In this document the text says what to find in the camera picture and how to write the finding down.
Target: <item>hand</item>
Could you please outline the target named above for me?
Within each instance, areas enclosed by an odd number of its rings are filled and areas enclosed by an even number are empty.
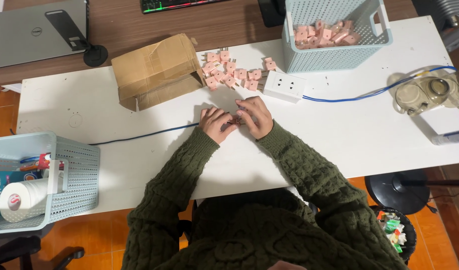
[[[221,108],[211,107],[210,109],[201,110],[201,121],[199,128],[212,138],[217,144],[221,144],[228,135],[238,128],[238,124],[228,124],[224,131],[221,126],[235,119],[236,116],[227,114]]]
[[[271,113],[266,108],[266,105],[260,97],[249,97],[245,100],[236,100],[236,104],[241,107],[245,107],[246,110],[241,109],[236,111],[236,114],[241,116],[245,121],[251,135],[256,139],[261,139],[268,135],[273,129],[273,118]],[[255,116],[257,121],[253,122],[251,116]]]

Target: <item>sweater sleeve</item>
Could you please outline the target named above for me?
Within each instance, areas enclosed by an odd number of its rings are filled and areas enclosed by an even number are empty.
[[[196,127],[158,175],[148,182],[141,203],[128,214],[130,232],[123,270],[153,269],[179,251],[178,212],[188,206],[204,165],[218,148]]]
[[[303,199],[320,209],[315,217],[320,228],[369,259],[406,269],[377,224],[366,193],[351,185],[333,163],[276,122],[258,143],[280,164]]]

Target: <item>light blue basket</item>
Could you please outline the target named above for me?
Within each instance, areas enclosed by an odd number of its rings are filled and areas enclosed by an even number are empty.
[[[374,15],[378,13],[382,34],[376,35]],[[293,25],[314,25],[318,19],[334,25],[338,20],[354,21],[361,35],[355,46],[298,49]],[[287,73],[354,69],[393,42],[388,15],[382,0],[286,0],[283,54]]]
[[[51,153],[64,162],[63,192],[49,194],[46,213],[10,223],[0,216],[0,233],[39,230],[47,224],[74,216],[98,205],[100,150],[53,132],[37,132],[0,138],[0,170],[13,171],[23,158]]]

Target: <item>toilet paper roll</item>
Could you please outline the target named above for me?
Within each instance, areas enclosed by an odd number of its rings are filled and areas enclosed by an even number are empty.
[[[62,178],[58,179],[58,191]],[[48,178],[14,182],[1,192],[1,216],[9,222],[20,222],[44,214],[48,190]]]

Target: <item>keyboard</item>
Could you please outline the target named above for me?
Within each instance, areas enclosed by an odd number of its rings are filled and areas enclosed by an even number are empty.
[[[192,7],[221,1],[226,0],[141,0],[141,11],[143,14],[149,14],[169,9]]]

